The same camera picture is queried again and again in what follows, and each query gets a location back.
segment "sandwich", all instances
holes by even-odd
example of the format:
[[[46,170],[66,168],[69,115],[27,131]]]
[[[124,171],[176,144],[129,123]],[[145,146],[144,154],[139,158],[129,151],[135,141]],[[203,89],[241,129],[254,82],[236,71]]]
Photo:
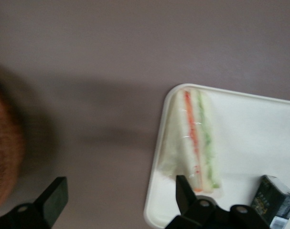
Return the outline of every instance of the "sandwich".
[[[185,175],[195,192],[220,188],[211,134],[210,101],[195,88],[173,95],[162,135],[159,170],[168,177]]]

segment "plastic wrap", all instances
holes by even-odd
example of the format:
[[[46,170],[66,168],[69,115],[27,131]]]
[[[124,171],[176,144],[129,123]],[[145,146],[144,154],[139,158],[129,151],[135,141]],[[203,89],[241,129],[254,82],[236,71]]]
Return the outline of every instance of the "plastic wrap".
[[[211,114],[205,93],[195,88],[178,90],[170,102],[162,139],[159,170],[171,178],[185,175],[198,193],[221,187]]]

